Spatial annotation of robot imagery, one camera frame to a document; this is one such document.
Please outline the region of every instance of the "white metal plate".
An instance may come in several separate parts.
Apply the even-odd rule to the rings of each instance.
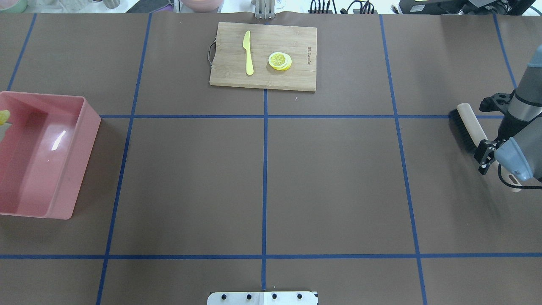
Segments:
[[[275,291],[212,293],[207,305],[318,305],[318,292]]]

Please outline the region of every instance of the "wooden cutting board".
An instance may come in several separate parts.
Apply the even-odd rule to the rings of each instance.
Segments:
[[[254,74],[245,70],[243,38],[250,30]],[[214,86],[316,91],[316,28],[219,22],[216,54],[209,83]],[[292,66],[277,71],[268,64],[273,52],[292,57]]]

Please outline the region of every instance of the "yellow object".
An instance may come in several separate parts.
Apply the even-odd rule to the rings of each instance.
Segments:
[[[8,121],[10,115],[9,110],[0,111],[0,126],[4,125]]]
[[[292,58],[283,52],[275,52],[269,56],[269,65],[279,71],[286,71],[292,66]]]
[[[252,66],[252,57],[250,56],[250,31],[244,34],[243,49],[247,51],[247,74],[254,74],[254,67]]]

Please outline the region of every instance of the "yellow knife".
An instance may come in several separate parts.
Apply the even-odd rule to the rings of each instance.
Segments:
[[[254,74],[254,67],[252,66],[252,57],[250,56],[250,31],[244,34],[243,49],[247,51],[247,74]]]

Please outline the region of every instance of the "brown table surface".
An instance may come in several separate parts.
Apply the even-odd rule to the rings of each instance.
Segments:
[[[540,303],[540,192],[479,175],[448,112],[512,91],[541,17],[280,13],[318,28],[315,93],[210,86],[219,21],[263,23],[0,16],[0,90],[103,118],[70,220],[0,217],[1,304]]]

